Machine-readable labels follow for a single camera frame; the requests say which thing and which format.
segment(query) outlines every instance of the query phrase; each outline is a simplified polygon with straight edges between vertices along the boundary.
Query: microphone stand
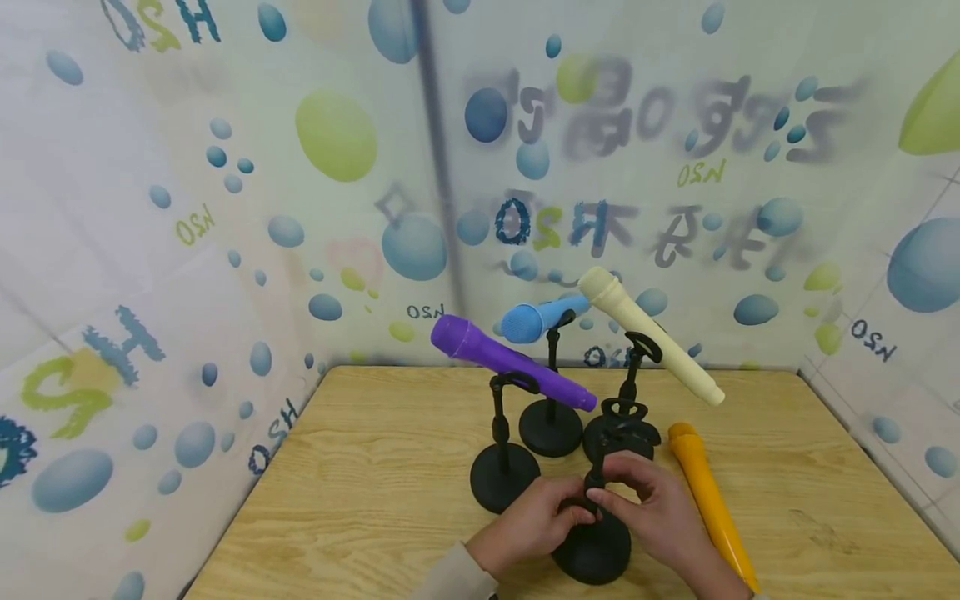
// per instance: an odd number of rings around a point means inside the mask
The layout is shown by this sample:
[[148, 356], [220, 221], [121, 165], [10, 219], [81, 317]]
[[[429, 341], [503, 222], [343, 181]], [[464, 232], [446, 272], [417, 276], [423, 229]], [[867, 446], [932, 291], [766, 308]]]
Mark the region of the microphone stand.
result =
[[536, 378], [510, 371], [490, 380], [493, 394], [493, 444], [481, 450], [470, 468], [470, 489], [480, 506], [501, 515], [534, 479], [540, 477], [537, 459], [522, 445], [510, 444], [510, 424], [503, 414], [503, 388], [507, 385], [531, 394], [540, 393]]
[[[560, 343], [560, 328], [573, 323], [577, 313], [566, 310], [557, 324], [547, 329], [549, 346], [547, 366], [557, 369], [557, 346]], [[527, 406], [520, 415], [520, 438], [527, 447], [540, 456], [560, 457], [573, 452], [584, 435], [584, 424], [577, 412], [551, 397], [545, 397]]]
[[589, 422], [584, 430], [584, 452], [592, 463], [595, 462], [596, 453], [601, 447], [600, 438], [603, 431], [612, 430], [625, 420], [632, 423], [631, 433], [620, 437], [617, 442], [620, 449], [631, 450], [652, 460], [654, 457], [653, 446], [660, 445], [660, 432], [657, 431], [657, 427], [643, 420], [649, 412], [647, 407], [636, 402], [636, 373], [640, 369], [644, 356], [649, 356], [655, 363], [659, 363], [663, 359], [663, 350], [656, 342], [642, 333], [628, 331], [625, 335], [634, 345], [630, 350], [627, 377], [620, 385], [617, 398], [604, 400], [601, 403], [603, 413]]

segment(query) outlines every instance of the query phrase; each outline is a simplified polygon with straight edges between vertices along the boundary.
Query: human hand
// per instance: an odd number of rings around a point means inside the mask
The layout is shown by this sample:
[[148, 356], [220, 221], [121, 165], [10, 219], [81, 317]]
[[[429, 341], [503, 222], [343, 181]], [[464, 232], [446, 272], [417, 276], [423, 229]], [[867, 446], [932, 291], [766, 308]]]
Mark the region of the human hand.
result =
[[550, 554], [574, 525], [595, 520], [582, 506], [561, 510], [562, 502], [583, 495], [583, 477], [538, 477], [503, 515], [467, 542], [467, 552], [494, 579], [518, 561]]

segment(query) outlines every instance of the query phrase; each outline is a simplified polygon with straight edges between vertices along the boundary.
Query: table surface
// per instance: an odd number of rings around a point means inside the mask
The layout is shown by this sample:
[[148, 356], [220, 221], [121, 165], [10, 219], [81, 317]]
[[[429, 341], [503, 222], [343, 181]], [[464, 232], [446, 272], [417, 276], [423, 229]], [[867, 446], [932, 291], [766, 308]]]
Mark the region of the table surface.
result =
[[[563, 370], [601, 399], [616, 396], [624, 373]], [[764, 592], [775, 600], [956, 597], [960, 566], [797, 375], [711, 374], [727, 393], [719, 407], [659, 370], [640, 372], [639, 399], [664, 438], [678, 420], [704, 438]], [[492, 442], [490, 376], [477, 368], [330, 371], [188, 598], [406, 597], [454, 541], [493, 519], [468, 483], [474, 457]], [[514, 442], [531, 399], [505, 393]], [[582, 450], [538, 460], [544, 475], [588, 470]], [[665, 445], [656, 461], [682, 476]], [[547, 557], [511, 570], [499, 595], [692, 597], [636, 545], [629, 570], [609, 586], [578, 584]]]

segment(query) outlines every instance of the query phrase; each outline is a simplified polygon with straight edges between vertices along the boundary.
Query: green circle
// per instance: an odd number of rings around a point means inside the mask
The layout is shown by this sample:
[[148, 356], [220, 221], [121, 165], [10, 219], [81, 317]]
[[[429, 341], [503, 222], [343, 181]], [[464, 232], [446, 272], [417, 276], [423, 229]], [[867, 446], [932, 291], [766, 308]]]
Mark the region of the green circle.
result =
[[376, 131], [352, 98], [317, 90], [300, 101], [295, 117], [303, 153], [337, 181], [357, 181], [376, 161]]
[[557, 67], [557, 93], [564, 102], [578, 105], [593, 96], [597, 88], [597, 70], [586, 54], [568, 55]]

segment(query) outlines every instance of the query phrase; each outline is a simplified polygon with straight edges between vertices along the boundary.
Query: blue circle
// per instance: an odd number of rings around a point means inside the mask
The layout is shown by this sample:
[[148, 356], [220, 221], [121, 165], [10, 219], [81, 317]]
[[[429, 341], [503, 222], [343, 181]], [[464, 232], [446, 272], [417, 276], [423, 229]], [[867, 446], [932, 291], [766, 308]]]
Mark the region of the blue circle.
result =
[[767, 146], [767, 149], [763, 151], [763, 159], [767, 162], [770, 162], [780, 153], [780, 143], [778, 141], [772, 141]]
[[444, 6], [454, 14], [463, 14], [470, 8], [470, 0], [444, 0]]
[[550, 152], [542, 139], [520, 144], [516, 149], [516, 168], [528, 180], [542, 180], [550, 170]]
[[720, 25], [723, 23], [723, 13], [723, 5], [719, 2], [711, 4], [704, 11], [704, 15], [700, 18], [700, 27], [703, 28], [705, 34], [712, 36], [719, 31]]
[[156, 427], [140, 425], [133, 432], [133, 447], [137, 450], [146, 450], [156, 443]]
[[952, 477], [957, 471], [957, 457], [946, 448], [933, 445], [926, 449], [924, 460], [930, 470], [943, 478]]
[[774, 237], [790, 235], [804, 222], [804, 210], [792, 198], [774, 198], [756, 215], [756, 227]]
[[232, 431], [229, 431], [225, 433], [223, 436], [221, 436], [220, 438], [221, 451], [230, 452], [230, 449], [233, 448], [233, 439], [234, 439], [234, 436]]
[[321, 321], [336, 321], [344, 315], [344, 308], [340, 301], [329, 294], [317, 294], [310, 299], [307, 310], [315, 319]]
[[367, 12], [370, 39], [384, 59], [406, 64], [420, 48], [420, 13], [406, 2], [372, 0]]
[[287, 22], [283, 14], [273, 5], [261, 2], [256, 9], [257, 20], [260, 21], [260, 31], [270, 41], [281, 41], [287, 37]]
[[777, 302], [763, 294], [751, 294], [736, 304], [733, 318], [741, 325], [760, 325], [769, 322], [780, 312]]
[[457, 219], [457, 237], [468, 246], [479, 246], [490, 233], [490, 218], [482, 210], [471, 210]]
[[47, 52], [47, 66], [65, 84], [80, 85], [84, 82], [83, 70], [75, 60], [60, 50]]
[[239, 194], [240, 190], [243, 189], [243, 181], [230, 173], [224, 177], [224, 187], [227, 189], [227, 192], [231, 194]]
[[233, 127], [230, 126], [230, 123], [226, 119], [221, 119], [217, 117], [215, 119], [210, 119], [210, 132], [217, 139], [229, 139], [233, 135]]
[[300, 221], [287, 215], [277, 215], [271, 219], [267, 224], [267, 233], [282, 248], [296, 248], [305, 238]]
[[424, 216], [401, 215], [383, 230], [380, 245], [387, 264], [408, 279], [429, 281], [446, 268], [444, 232]]
[[780, 112], [777, 113], [777, 118], [774, 119], [774, 131], [778, 132], [786, 125], [786, 122], [790, 120], [790, 108], [783, 107], [780, 109]]
[[910, 229], [887, 265], [887, 288], [904, 308], [934, 313], [960, 300], [960, 218], [938, 217]]
[[123, 576], [120, 585], [110, 600], [142, 600], [143, 592], [147, 589], [147, 582], [140, 571], [131, 571]]
[[876, 417], [874, 419], [874, 433], [888, 444], [896, 444], [900, 441], [900, 426], [893, 419]]
[[217, 366], [213, 363], [206, 363], [200, 370], [200, 379], [206, 387], [213, 386], [217, 382]]
[[783, 278], [786, 277], [786, 271], [780, 265], [768, 267], [764, 274], [771, 281], [783, 281]]
[[636, 297], [635, 302], [647, 315], [656, 317], [666, 310], [667, 297], [666, 293], [659, 287], [652, 287], [643, 290], [643, 292]]
[[715, 212], [704, 215], [704, 229], [707, 231], [716, 231], [723, 226], [723, 217]]
[[796, 144], [806, 137], [806, 127], [803, 125], [796, 125], [790, 128], [790, 131], [786, 133], [786, 141], [791, 144]]
[[206, 160], [215, 167], [227, 164], [227, 153], [220, 146], [210, 146], [206, 149]]
[[563, 43], [560, 40], [560, 36], [554, 34], [546, 39], [546, 57], [549, 59], [555, 59], [560, 55], [560, 50], [563, 48]]
[[817, 91], [817, 84], [816, 77], [804, 77], [804, 79], [797, 84], [797, 91], [794, 93], [794, 98], [796, 98], [799, 102], [809, 100]]
[[690, 130], [690, 133], [686, 135], [686, 141], [684, 142], [684, 150], [690, 152], [697, 145], [697, 139], [700, 137], [700, 132], [697, 130]]
[[156, 484], [156, 490], [163, 495], [171, 494], [180, 488], [181, 481], [183, 481], [183, 475], [178, 470], [168, 470], [160, 477], [159, 483]]
[[216, 437], [213, 425], [205, 420], [197, 420], [183, 427], [174, 442], [177, 462], [186, 468], [199, 467], [210, 458]]
[[473, 139], [485, 144], [500, 137], [507, 127], [507, 101], [492, 87], [473, 92], [464, 110], [467, 131]]
[[34, 504], [44, 513], [66, 513], [104, 490], [113, 476], [106, 452], [85, 448], [59, 457], [34, 480]]
[[274, 365], [274, 355], [266, 342], [253, 344], [250, 350], [250, 368], [261, 377], [267, 376]]
[[524, 281], [533, 281], [537, 278], [537, 259], [526, 250], [514, 252], [510, 257], [510, 271]]
[[162, 185], [151, 185], [150, 200], [152, 200], [158, 208], [169, 208], [171, 202], [170, 192]]

